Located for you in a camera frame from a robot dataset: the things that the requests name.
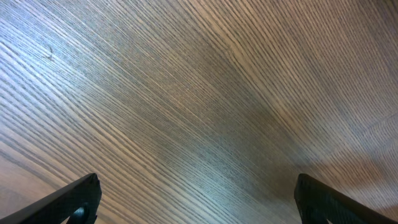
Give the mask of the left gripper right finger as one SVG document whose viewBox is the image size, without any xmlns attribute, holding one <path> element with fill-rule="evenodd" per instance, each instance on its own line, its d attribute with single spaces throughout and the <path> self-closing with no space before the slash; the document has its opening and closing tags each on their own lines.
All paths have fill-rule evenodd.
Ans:
<svg viewBox="0 0 398 224">
<path fill-rule="evenodd" d="M 303 224 L 396 223 L 308 174 L 298 175 L 294 199 Z"/>
</svg>

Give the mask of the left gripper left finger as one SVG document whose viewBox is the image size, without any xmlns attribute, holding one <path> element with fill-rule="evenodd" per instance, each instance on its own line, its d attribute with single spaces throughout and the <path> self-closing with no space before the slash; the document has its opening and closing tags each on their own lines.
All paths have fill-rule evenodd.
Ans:
<svg viewBox="0 0 398 224">
<path fill-rule="evenodd" d="M 100 180 L 95 173 L 91 173 L 2 218 L 1 223 L 59 224 L 66 221 L 94 224 L 101 195 Z"/>
</svg>

